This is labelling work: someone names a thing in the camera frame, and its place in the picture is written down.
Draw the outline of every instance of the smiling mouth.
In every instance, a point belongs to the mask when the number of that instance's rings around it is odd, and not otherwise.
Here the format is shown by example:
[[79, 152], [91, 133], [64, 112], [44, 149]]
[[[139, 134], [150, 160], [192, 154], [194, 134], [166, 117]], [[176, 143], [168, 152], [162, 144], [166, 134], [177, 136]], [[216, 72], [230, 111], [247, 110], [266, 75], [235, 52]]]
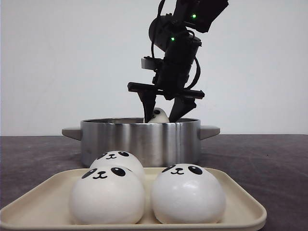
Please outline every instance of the smiling mouth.
[[184, 173], [183, 172], [171, 172], [171, 174], [179, 174], [179, 175], [183, 175]]
[[105, 177], [102, 177], [101, 175], [99, 175], [98, 177], [92, 177], [93, 179], [105, 179], [105, 178], [107, 178], [107, 176], [105, 176]]

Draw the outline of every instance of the table surface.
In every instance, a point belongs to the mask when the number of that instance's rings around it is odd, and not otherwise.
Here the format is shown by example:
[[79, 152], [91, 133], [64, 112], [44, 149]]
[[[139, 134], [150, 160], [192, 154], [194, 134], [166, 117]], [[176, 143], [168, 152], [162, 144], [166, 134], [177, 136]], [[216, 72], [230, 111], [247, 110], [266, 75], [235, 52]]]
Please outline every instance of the table surface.
[[[266, 208], [262, 231], [308, 230], [308, 135], [218, 135], [203, 140], [201, 152], [198, 165], [226, 172]], [[1, 137], [0, 206], [82, 167], [79, 141]]]

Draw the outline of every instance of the cream tray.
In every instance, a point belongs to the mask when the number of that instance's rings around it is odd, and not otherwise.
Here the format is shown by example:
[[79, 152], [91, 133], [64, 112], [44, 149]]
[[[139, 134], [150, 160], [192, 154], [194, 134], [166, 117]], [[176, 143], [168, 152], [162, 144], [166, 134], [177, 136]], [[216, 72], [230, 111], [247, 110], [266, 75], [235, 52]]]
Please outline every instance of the cream tray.
[[205, 230], [257, 231], [266, 220], [265, 208], [226, 173], [206, 168], [223, 187], [227, 208], [216, 224], [161, 224], [149, 202], [149, 190], [157, 174], [164, 168], [145, 168], [146, 210], [137, 224], [75, 225], [68, 212], [68, 196], [74, 182], [88, 168], [60, 172], [44, 181], [1, 210], [1, 227], [12, 230]]

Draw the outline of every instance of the white wall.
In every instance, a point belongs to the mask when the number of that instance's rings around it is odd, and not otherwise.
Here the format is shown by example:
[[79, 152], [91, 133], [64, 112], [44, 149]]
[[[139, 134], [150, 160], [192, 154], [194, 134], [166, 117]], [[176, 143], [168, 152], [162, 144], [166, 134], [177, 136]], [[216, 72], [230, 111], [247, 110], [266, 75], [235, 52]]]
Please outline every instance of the white wall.
[[[60, 135], [83, 119], [142, 117], [127, 83], [152, 81], [140, 58], [150, 55], [158, 3], [2, 0], [1, 135]], [[224, 134], [308, 134], [308, 1], [229, 3], [209, 33], [196, 33], [202, 76], [194, 89], [206, 97], [187, 117]], [[174, 6], [166, 0], [163, 14]], [[156, 101], [167, 113], [172, 103]]]

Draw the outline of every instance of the black eye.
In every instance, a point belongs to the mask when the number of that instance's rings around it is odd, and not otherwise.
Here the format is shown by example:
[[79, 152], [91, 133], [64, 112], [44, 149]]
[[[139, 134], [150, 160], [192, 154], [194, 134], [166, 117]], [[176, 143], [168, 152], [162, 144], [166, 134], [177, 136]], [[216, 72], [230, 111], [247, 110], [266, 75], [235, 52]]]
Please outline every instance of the black eye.
[[106, 156], [107, 154], [108, 154], [108, 153], [103, 153], [103, 154], [101, 154], [101, 155], [97, 158], [97, 160], [101, 159], [102, 157]]
[[194, 174], [197, 174], [197, 175], [202, 174], [202, 170], [200, 168], [196, 167], [196, 166], [189, 166], [188, 169], [189, 169], [189, 171], [191, 171]]
[[116, 175], [118, 175], [119, 177], [125, 176], [125, 171], [119, 167], [113, 167], [111, 171], [115, 173]]
[[91, 169], [89, 172], [87, 172], [85, 175], [83, 175], [81, 178], [84, 179], [94, 173], [97, 170], [97, 168]]
[[166, 172], [166, 171], [168, 171], [169, 169], [172, 169], [173, 167], [175, 167], [175, 165], [165, 168], [162, 172]]
[[122, 155], [122, 156], [129, 156], [129, 154], [128, 153], [126, 153], [126, 152], [118, 152], [120, 155]]

